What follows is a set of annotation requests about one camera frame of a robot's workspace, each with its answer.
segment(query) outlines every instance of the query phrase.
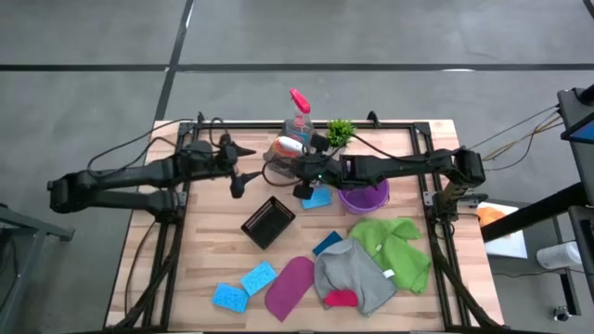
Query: floor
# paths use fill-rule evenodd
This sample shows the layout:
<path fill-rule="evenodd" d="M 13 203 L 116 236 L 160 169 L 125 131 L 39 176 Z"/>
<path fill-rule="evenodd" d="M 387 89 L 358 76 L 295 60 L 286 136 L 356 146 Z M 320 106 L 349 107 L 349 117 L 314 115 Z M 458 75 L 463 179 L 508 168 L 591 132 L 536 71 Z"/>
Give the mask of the floor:
<path fill-rule="evenodd" d="M 454 119 L 461 143 L 471 146 L 556 104 L 558 90 L 594 78 L 594 19 L 581 0 L 0 0 L 0 13 L 0 199 L 76 228 L 70 244 L 46 242 L 21 333 L 101 328 L 130 212 L 58 215 L 48 208 L 45 183 L 83 169 L 155 119 L 199 110 L 228 120 L 283 119 L 292 110 L 288 89 L 298 87 L 316 119 L 363 118 L 369 110 L 383 119 Z M 319 71 L 242 66 L 266 63 Z M 114 64 L 122 66 L 104 66 Z M 168 71 L 178 64 L 199 66 Z M 472 68 L 479 71 L 460 71 Z M 487 153 L 539 121 L 477 150 Z M 522 163 L 489 173 L 479 190 L 530 202 L 576 182 L 560 132 L 539 135 Z M 126 163 L 145 144 L 115 151 L 97 167 Z M 529 247 L 552 233 L 526 230 Z M 518 270 L 501 259 L 492 265 L 497 273 Z M 590 331 L 594 306 L 582 276 L 583 315 L 567 323 L 550 316 L 563 304 L 556 276 L 495 281 L 507 325 Z"/>

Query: plastic bottle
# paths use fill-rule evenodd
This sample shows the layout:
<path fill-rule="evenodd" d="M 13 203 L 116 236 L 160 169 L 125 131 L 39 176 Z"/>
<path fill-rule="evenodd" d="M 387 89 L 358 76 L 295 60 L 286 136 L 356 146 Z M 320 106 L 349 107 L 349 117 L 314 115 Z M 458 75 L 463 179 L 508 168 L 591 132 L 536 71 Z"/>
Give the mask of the plastic bottle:
<path fill-rule="evenodd" d="M 314 125 L 309 118 L 309 113 L 312 111 L 311 106 L 305 96 L 296 88 L 290 89 L 289 93 L 291 93 L 296 110 L 292 120 L 286 120 L 283 124 L 284 135 L 308 145 L 311 134 L 314 132 Z"/>
<path fill-rule="evenodd" d="M 546 247 L 536 253 L 536 260 L 547 269 L 558 269 L 570 265 L 582 264 L 575 241 Z"/>
<path fill-rule="evenodd" d="M 277 139 L 270 146 L 270 149 L 264 154 L 263 158 L 268 162 L 268 169 L 275 171 L 281 175 L 292 178 L 291 166 L 294 163 L 295 154 L 285 154 L 289 150 L 282 149 L 282 136 L 287 136 L 298 141 L 304 146 L 309 146 L 312 134 L 316 131 L 314 125 L 309 118 L 311 106 L 305 96 L 303 96 L 296 88 L 289 90 L 291 100 L 295 105 L 295 112 L 293 117 L 283 122 L 282 130 L 277 136 Z"/>

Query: small potted plant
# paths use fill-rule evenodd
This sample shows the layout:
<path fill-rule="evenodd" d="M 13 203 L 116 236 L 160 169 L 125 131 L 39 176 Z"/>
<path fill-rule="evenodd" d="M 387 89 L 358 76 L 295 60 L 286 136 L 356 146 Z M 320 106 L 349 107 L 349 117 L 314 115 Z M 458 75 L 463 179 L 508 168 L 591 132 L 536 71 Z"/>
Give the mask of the small potted plant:
<path fill-rule="evenodd" d="M 354 134 L 355 126 L 351 121 L 332 120 L 328 122 L 328 132 L 326 133 L 329 142 L 328 154 L 332 154 L 334 150 L 338 149 L 338 152 L 334 155 L 334 157 L 338 158 L 346 150 L 346 146 Z"/>

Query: clear plastic bottle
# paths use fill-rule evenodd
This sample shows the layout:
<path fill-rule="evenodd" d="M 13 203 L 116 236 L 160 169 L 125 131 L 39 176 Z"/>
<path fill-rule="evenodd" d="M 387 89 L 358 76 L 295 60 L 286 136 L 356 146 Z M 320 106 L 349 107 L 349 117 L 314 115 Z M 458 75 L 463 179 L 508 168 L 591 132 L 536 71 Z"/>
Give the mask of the clear plastic bottle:
<path fill-rule="evenodd" d="M 311 106 L 305 96 L 303 96 L 296 88 L 292 88 L 290 91 L 291 99 L 295 104 L 296 110 L 293 114 L 292 119 L 288 119 L 283 123 L 282 130 L 278 134 L 280 136 L 287 136 L 294 139 L 304 146 L 309 146 L 311 137 L 316 131 L 314 125 L 309 118 L 311 112 Z M 268 161 L 268 168 L 272 171 L 280 173 L 287 177 L 293 177 L 294 175 L 290 172 L 291 166 L 294 163 L 294 156 L 288 156 L 283 154 L 283 149 L 278 147 L 279 142 L 275 141 L 270 149 L 264 154 L 263 158 Z"/>
<path fill-rule="evenodd" d="M 284 135 L 297 140 L 298 142 L 309 145 L 314 125 L 309 118 L 311 106 L 305 96 L 303 96 L 296 88 L 292 88 L 291 99 L 295 103 L 295 114 L 292 120 L 286 120 L 283 124 Z"/>

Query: green cloth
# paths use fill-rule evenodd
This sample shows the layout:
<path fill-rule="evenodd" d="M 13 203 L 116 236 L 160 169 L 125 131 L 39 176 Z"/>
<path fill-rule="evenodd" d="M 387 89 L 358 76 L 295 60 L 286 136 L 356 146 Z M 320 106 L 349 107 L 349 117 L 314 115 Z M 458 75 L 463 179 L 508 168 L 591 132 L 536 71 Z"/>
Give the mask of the green cloth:
<path fill-rule="evenodd" d="M 349 238 L 359 240 L 381 270 L 392 269 L 391 280 L 397 288 L 422 293 L 427 289 L 431 258 L 408 245 L 408 239 L 420 238 L 410 218 L 361 220 Z"/>

